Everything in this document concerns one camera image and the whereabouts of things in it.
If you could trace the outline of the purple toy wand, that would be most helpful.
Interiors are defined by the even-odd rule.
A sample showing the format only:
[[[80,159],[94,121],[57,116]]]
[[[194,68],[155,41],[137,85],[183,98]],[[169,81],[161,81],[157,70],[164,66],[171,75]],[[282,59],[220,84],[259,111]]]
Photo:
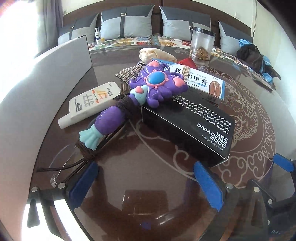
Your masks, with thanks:
[[[135,95],[139,106],[147,103],[151,108],[158,108],[160,102],[188,90],[183,75],[170,72],[168,65],[156,60],[147,63],[138,76],[130,80],[129,86],[129,93]]]

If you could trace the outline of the red snack packet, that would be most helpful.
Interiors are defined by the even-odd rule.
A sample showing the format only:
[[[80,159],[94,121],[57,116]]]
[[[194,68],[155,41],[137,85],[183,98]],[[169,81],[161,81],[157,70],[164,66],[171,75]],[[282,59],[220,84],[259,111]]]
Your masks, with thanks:
[[[198,66],[194,63],[194,61],[190,57],[182,59],[182,60],[178,61],[177,63],[181,64],[181,65],[188,66],[188,67],[193,68],[193,69],[198,68]]]

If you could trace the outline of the dark brown cord tassel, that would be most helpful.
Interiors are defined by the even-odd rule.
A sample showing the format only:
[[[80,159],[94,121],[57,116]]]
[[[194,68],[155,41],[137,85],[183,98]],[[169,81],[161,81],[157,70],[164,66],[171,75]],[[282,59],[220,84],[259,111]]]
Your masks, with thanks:
[[[134,114],[138,106],[137,98],[130,93],[102,111],[88,129],[79,132],[78,144],[82,150],[95,152],[104,138],[122,126]]]

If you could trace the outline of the clear plastic jar black lid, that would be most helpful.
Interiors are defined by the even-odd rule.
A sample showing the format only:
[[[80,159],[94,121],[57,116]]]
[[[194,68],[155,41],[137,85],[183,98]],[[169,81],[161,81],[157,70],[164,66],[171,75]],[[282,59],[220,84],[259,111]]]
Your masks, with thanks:
[[[198,27],[190,27],[190,30],[192,32],[190,56],[200,60],[209,61],[216,34]]]

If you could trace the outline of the grey curtain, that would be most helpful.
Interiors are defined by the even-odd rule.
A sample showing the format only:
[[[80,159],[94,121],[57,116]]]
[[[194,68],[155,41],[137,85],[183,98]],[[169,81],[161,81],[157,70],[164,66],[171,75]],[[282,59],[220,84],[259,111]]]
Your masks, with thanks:
[[[58,43],[59,30],[62,27],[61,1],[36,1],[39,26],[38,26],[38,51],[44,52],[55,47]]]

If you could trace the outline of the white storage box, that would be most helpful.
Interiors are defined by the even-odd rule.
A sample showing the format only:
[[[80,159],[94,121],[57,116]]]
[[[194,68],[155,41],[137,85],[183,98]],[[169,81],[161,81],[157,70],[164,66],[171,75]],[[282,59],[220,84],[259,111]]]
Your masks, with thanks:
[[[1,223],[21,239],[23,210],[46,132],[75,85],[91,68],[85,36],[33,59],[29,73],[1,101]]]

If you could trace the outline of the grey pillow far left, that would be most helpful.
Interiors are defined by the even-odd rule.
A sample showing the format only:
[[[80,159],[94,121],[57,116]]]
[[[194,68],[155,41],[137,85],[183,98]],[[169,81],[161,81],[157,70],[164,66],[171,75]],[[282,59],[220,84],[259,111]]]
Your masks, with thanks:
[[[58,45],[84,35],[86,36],[88,44],[93,43],[98,15],[99,14],[77,19],[74,23],[60,28]]]

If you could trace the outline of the floral sofa cushion cover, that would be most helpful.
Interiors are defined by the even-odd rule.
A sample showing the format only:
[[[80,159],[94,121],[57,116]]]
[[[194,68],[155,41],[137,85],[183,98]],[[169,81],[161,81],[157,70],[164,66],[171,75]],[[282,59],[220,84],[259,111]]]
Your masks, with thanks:
[[[150,48],[158,46],[161,49],[165,47],[173,48],[173,51],[176,53],[181,54],[188,54],[190,50],[190,43],[187,41],[183,41],[180,39],[173,39],[173,38],[167,38],[167,37],[161,37],[159,35],[152,35],[149,37],[131,37],[131,38],[119,38],[119,39],[113,39],[113,40],[107,40],[103,43],[96,44],[95,42],[90,43],[88,45],[88,48],[90,51],[94,50],[103,50],[107,48],[115,48],[115,47],[124,47],[124,46],[138,46],[140,48]],[[253,80],[258,80],[266,84],[268,87],[271,87],[272,90],[276,90],[275,84],[268,83],[267,80],[260,74],[256,73],[254,70],[252,70],[247,64],[243,63],[243,61],[239,60],[234,55],[228,54],[218,47],[213,47],[212,56],[225,59],[233,64],[235,68],[243,67],[246,69],[248,74]]]

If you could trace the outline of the rhinestone bow hair clip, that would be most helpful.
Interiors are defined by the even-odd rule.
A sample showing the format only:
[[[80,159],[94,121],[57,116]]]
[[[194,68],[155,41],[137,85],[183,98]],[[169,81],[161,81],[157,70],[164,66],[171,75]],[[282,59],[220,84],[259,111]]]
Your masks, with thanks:
[[[125,68],[115,74],[122,82],[129,84],[130,80],[135,79],[140,71],[145,67],[143,62],[138,62],[135,66]]]

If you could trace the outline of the white sunscreen tube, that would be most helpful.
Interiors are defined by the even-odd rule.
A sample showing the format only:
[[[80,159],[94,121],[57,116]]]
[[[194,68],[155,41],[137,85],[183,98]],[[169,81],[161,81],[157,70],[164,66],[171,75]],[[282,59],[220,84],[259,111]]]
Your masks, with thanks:
[[[58,125],[65,129],[109,108],[119,94],[119,86],[111,81],[71,98],[69,113],[58,119]]]

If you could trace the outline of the beige cloth bundle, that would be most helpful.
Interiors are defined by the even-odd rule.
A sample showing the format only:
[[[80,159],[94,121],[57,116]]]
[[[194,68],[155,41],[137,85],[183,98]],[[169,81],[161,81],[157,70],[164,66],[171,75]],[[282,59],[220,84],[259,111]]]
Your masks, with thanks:
[[[157,48],[142,48],[139,51],[139,58],[144,63],[149,63],[152,59],[160,59],[177,63],[177,58],[170,53]]]

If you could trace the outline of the black and blue clothes pile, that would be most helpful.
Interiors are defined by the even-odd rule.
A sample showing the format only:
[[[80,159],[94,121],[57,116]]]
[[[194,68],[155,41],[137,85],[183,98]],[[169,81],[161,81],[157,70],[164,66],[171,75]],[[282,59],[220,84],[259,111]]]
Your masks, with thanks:
[[[272,84],[274,78],[281,80],[281,76],[274,70],[270,60],[262,55],[259,49],[248,40],[239,40],[240,49],[236,56],[244,61],[253,71],[261,75],[268,83]]]

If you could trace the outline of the blue white ointment box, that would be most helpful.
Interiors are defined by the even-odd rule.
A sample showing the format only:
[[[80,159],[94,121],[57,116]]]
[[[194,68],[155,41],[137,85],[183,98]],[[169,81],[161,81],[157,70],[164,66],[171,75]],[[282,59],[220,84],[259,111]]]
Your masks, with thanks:
[[[216,104],[219,104],[224,99],[225,81],[222,79],[189,66],[156,58],[153,60],[156,60],[161,64],[168,65],[170,72],[182,74],[185,83],[189,87],[198,90],[203,99]]]

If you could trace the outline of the grey pillow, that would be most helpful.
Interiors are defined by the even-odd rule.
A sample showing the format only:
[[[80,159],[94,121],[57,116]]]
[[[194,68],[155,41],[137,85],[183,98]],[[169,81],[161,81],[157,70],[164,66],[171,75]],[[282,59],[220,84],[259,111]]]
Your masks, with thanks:
[[[244,44],[252,44],[253,39],[251,36],[236,28],[222,22],[219,23],[220,31],[220,47],[225,53],[236,56],[236,53]]]
[[[164,37],[190,42],[190,27],[211,31],[211,18],[207,14],[167,6],[160,6],[159,9],[162,14]]]
[[[123,6],[101,12],[101,37],[105,40],[152,35],[153,5]]]
[[[99,14],[77,19],[74,23],[60,28],[58,45],[84,35],[86,36],[88,44],[93,43],[98,15]]]

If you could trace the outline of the grey pillow far right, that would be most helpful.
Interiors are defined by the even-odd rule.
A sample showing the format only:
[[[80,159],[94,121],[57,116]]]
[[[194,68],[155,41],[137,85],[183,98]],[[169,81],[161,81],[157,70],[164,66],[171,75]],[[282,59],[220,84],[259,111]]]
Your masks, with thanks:
[[[236,56],[236,53],[244,44],[252,44],[253,39],[251,36],[236,28],[222,22],[219,23],[220,31],[220,47],[225,53]]]

